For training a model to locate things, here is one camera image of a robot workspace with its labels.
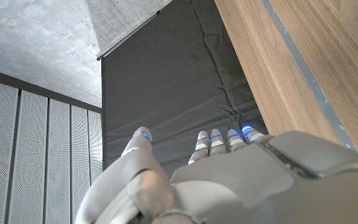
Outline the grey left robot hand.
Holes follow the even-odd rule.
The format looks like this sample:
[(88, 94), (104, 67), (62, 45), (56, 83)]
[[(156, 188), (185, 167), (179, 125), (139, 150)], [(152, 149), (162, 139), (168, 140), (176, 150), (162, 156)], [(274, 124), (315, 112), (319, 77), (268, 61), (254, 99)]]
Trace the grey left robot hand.
[(76, 223), (358, 223), (358, 152), (251, 126), (199, 133), (189, 163), (168, 176), (151, 132), (135, 131), (91, 185)]

